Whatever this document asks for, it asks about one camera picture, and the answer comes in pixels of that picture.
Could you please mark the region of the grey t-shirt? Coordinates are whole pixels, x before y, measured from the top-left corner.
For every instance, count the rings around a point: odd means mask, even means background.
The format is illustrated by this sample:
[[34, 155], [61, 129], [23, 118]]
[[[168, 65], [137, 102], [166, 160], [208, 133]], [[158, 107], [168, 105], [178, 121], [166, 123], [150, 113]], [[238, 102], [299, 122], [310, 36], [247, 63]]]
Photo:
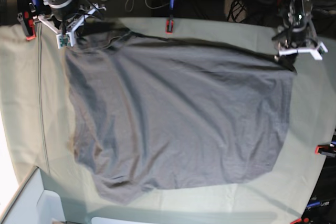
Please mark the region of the grey t-shirt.
[[264, 57], [117, 30], [82, 38], [65, 63], [71, 150], [104, 199], [247, 183], [284, 144], [295, 73]]

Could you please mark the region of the red black clamp left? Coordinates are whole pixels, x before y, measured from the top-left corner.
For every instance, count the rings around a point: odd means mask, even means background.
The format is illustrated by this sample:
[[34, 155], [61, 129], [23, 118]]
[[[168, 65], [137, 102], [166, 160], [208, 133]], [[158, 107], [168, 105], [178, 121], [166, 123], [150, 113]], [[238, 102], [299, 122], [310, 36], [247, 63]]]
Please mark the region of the red black clamp left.
[[34, 16], [40, 6], [39, 0], [17, 0], [17, 20], [22, 26], [27, 40], [36, 38]]

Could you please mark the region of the red black clamp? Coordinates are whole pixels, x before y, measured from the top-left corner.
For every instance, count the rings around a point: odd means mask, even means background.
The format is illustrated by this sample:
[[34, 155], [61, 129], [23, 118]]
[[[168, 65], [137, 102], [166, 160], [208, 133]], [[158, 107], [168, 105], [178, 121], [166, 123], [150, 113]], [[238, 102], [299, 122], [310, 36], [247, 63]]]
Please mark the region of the red black clamp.
[[335, 158], [335, 141], [330, 144], [318, 145], [315, 149], [316, 154], [324, 155], [326, 157]]
[[170, 2], [169, 2], [169, 16], [168, 16], [168, 19], [166, 20], [166, 27], [165, 27], [165, 32], [167, 34], [172, 34], [173, 33], [173, 27], [174, 27], [174, 15], [173, 15], [174, 1], [175, 0], [170, 0]]
[[39, 0], [17, 0], [17, 20], [22, 26], [27, 40], [36, 38], [34, 16], [40, 6]]

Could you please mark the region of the red black clamp right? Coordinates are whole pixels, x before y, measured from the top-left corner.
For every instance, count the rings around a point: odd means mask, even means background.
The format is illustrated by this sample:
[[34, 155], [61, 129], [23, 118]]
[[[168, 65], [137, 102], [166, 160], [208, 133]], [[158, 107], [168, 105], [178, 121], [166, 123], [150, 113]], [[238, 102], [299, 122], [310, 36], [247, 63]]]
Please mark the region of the red black clamp right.
[[335, 158], [335, 141], [330, 144], [318, 145], [315, 149], [316, 154], [324, 155], [326, 157]]

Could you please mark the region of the red black clamp middle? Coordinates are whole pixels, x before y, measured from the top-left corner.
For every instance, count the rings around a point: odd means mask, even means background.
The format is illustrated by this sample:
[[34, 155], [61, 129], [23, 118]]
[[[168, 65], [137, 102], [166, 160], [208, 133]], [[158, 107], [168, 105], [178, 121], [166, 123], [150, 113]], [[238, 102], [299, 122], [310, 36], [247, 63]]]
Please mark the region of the red black clamp middle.
[[166, 20], [166, 27], [165, 27], [165, 32], [167, 34], [172, 34], [173, 33], [173, 27], [174, 27], [174, 15], [173, 15], [174, 1], [175, 0], [170, 0], [170, 2], [169, 2], [169, 16], [168, 16], [168, 19]]

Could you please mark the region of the light green table cloth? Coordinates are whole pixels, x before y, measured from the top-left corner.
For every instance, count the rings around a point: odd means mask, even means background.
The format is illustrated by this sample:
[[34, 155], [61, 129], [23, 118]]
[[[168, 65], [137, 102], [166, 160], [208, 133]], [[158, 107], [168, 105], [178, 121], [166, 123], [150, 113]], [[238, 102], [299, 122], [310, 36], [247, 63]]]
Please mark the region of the light green table cloth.
[[[275, 30], [209, 20], [122, 18], [88, 25], [90, 35], [127, 30], [160, 39], [226, 47], [274, 61]], [[300, 54], [294, 64], [288, 132], [271, 172], [241, 184], [155, 189], [129, 204], [100, 197], [91, 173], [71, 150], [75, 112], [69, 97], [65, 51], [55, 34], [37, 26], [27, 40], [19, 25], [1, 27], [1, 114], [15, 175], [23, 182], [37, 166], [44, 188], [56, 192], [65, 218], [92, 223], [98, 217], [149, 223], [290, 223], [299, 218], [325, 157], [316, 146], [335, 129], [335, 40], [323, 38], [322, 61]]]

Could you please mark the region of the red clamp bottom right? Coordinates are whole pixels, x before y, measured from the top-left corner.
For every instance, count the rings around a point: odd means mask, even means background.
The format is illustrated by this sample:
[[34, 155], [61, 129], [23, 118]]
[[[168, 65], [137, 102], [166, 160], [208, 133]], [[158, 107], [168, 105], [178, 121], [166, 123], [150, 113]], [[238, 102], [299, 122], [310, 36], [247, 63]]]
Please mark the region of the red clamp bottom right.
[[308, 217], [302, 217], [292, 221], [290, 224], [309, 224], [309, 223], [310, 219]]

